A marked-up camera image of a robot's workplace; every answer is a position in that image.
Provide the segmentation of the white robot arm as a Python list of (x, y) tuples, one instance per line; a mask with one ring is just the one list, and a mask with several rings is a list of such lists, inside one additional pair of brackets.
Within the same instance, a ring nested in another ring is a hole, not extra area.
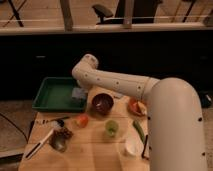
[(102, 71), (91, 54), (72, 76), (85, 89), (96, 85), (147, 105), (150, 171), (208, 171), (201, 102), (187, 81)]

